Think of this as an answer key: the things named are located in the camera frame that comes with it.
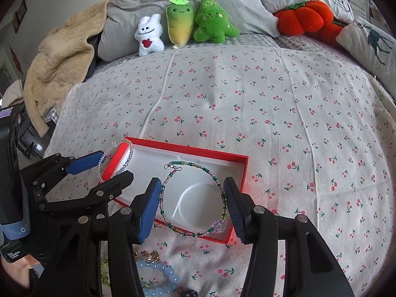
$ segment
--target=quilted blanket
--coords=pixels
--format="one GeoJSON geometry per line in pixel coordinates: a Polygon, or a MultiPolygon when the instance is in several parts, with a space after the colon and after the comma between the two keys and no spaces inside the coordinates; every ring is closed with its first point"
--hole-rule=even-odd
{"type": "Polygon", "coordinates": [[[94,47],[87,42],[103,30],[107,1],[77,12],[64,27],[50,31],[38,47],[26,75],[23,98],[33,126],[41,137],[48,131],[41,116],[63,102],[76,83],[82,83],[94,58],[94,47]]]}
{"type": "MultiPolygon", "coordinates": [[[[322,53],[196,46],[125,60],[74,86],[46,154],[78,157],[129,135],[248,155],[246,192],[278,215],[307,215],[359,297],[395,249],[395,114],[373,78],[322,53]]],[[[97,182],[92,169],[49,199],[82,197],[97,182]]],[[[159,251],[200,296],[241,294],[250,247],[235,233],[221,245],[155,223],[142,250],[159,251]]],[[[276,297],[285,260],[280,242],[276,297]]]]}

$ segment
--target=purple sticker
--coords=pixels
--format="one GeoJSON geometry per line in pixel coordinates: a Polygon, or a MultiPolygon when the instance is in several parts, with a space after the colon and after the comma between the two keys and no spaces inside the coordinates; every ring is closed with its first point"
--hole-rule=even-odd
{"type": "Polygon", "coordinates": [[[12,109],[13,109],[13,107],[10,107],[10,108],[3,109],[2,111],[0,111],[0,118],[10,116],[12,109]]]}

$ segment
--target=black deer drawing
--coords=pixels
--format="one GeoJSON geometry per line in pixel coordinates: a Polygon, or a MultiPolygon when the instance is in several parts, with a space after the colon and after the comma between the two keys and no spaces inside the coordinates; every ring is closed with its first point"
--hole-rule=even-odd
{"type": "Polygon", "coordinates": [[[389,42],[392,43],[392,44],[393,44],[393,41],[390,41],[388,38],[386,38],[386,37],[380,35],[373,27],[370,27],[370,26],[368,26],[368,25],[364,25],[364,24],[362,24],[362,23],[357,23],[356,25],[357,25],[357,27],[359,27],[359,28],[361,28],[361,29],[366,28],[366,29],[369,29],[369,30],[370,30],[370,33],[369,33],[369,35],[367,36],[367,43],[368,43],[371,47],[373,47],[375,56],[377,57],[377,59],[379,60],[379,62],[382,63],[383,65],[385,65],[385,63],[382,62],[381,59],[379,59],[379,57],[378,57],[378,50],[379,50],[379,51],[382,51],[382,52],[384,52],[384,53],[389,53],[389,51],[383,50],[383,49],[379,46],[378,42],[379,42],[379,40],[381,39],[381,40],[383,41],[383,43],[385,43],[389,49],[392,49],[392,47],[391,47],[390,45],[387,44],[386,40],[389,41],[389,42]]]}

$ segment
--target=red heart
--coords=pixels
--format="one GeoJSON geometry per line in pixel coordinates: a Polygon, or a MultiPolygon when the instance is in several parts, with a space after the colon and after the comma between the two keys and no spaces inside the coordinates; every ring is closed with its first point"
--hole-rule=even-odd
{"type": "Polygon", "coordinates": [[[142,41],[143,47],[148,48],[151,46],[151,41],[150,39],[146,39],[142,41]]]}

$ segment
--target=red plush toy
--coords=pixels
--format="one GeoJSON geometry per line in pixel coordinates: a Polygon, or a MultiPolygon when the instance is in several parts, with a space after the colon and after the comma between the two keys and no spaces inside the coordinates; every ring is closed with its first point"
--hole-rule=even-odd
{"type": "Polygon", "coordinates": [[[290,6],[274,14],[279,18],[279,31],[286,35],[307,34],[328,45],[340,48],[335,37],[343,26],[333,23],[334,16],[326,3],[313,0],[290,6]]]}

